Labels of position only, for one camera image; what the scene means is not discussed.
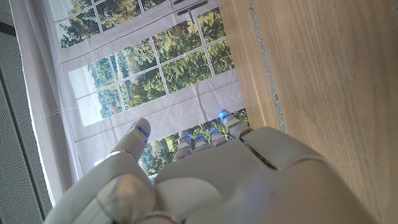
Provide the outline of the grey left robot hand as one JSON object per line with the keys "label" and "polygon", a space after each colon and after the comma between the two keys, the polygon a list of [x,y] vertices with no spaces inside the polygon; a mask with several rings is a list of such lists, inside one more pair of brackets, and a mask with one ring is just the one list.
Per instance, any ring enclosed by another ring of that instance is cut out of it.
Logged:
{"label": "grey left robot hand", "polygon": [[106,158],[68,189],[46,223],[374,223],[326,159],[274,128],[228,110],[207,141],[181,133],[154,180],[139,166],[150,136],[135,121]]}

